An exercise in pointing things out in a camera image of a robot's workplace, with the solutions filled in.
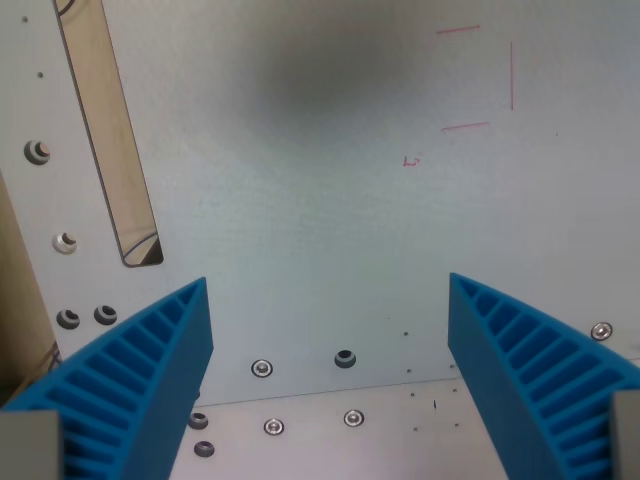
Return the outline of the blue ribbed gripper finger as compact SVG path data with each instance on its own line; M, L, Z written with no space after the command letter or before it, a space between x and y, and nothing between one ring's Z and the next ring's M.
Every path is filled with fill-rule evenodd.
M85 345L4 410L59 415L66 479L166 479L213 350L199 278Z
M613 478L611 400L638 388L638 367L456 273L448 347L509 478Z

